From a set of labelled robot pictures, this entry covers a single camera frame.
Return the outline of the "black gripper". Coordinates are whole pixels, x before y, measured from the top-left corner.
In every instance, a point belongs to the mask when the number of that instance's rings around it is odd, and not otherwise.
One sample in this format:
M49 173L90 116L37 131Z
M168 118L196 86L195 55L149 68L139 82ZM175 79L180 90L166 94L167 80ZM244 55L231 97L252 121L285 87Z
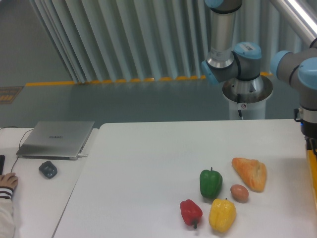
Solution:
M294 121L299 122L304 136L317 138L317 110L308 108L294 109Z

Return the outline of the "white sleeved forearm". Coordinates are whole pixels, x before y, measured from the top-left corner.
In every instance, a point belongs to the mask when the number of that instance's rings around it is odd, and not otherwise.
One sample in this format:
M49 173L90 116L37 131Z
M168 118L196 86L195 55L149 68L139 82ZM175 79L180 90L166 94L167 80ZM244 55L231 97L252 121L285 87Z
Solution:
M5 186L0 187L0 237L12 238L15 231L13 220L13 189Z

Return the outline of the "person's hand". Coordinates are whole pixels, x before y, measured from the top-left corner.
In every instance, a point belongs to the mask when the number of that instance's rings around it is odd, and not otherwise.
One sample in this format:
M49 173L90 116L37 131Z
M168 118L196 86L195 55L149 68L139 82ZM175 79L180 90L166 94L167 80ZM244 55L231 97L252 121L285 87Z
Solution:
M8 173L0 176L0 187L14 190L18 185L18 176L15 173Z

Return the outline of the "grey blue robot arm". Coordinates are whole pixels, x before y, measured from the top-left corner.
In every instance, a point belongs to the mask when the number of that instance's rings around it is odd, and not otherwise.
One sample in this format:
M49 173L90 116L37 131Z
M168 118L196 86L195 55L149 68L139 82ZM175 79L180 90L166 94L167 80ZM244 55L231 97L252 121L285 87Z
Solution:
M216 24L209 56L202 62L202 70L211 83L230 78L250 81L260 73L261 53L244 43L230 49L227 40L232 34L234 13L241 7L240 0L207 0L215 14ZM299 53L278 52L271 60L270 71L279 80L294 88L300 95L300 108L295 110L295 121L300 122L303 135L317 137L317 14L301 0L273 0L273 6L284 16L297 35L309 48Z

